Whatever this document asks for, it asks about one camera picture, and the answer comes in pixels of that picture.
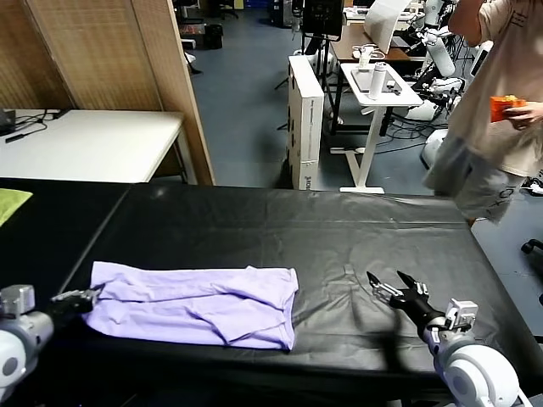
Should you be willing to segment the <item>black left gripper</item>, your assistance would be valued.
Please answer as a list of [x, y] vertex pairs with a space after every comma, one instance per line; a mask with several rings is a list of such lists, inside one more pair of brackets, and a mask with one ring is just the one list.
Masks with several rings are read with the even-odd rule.
[[50, 310], [55, 316], [79, 315], [92, 311], [92, 305], [99, 300], [104, 284], [89, 287], [87, 290], [72, 290], [50, 299]]

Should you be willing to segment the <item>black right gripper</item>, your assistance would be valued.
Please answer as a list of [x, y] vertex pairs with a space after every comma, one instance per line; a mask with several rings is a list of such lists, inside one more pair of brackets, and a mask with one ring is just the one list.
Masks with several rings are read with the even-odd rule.
[[399, 289], [381, 282], [372, 272], [367, 272], [368, 281], [375, 293], [389, 295], [389, 305], [394, 309], [405, 312], [407, 317], [417, 327], [417, 334], [423, 335], [428, 327], [445, 325], [445, 314], [434, 309], [428, 302], [428, 288], [425, 283], [415, 280], [412, 276], [398, 270], [398, 276], [411, 291]]

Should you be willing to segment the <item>bystander hand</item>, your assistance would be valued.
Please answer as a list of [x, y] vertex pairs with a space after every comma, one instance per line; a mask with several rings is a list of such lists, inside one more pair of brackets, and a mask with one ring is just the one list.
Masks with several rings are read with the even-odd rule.
[[542, 121], [542, 102], [527, 102], [522, 107], [505, 110], [504, 115], [514, 129], [521, 131]]

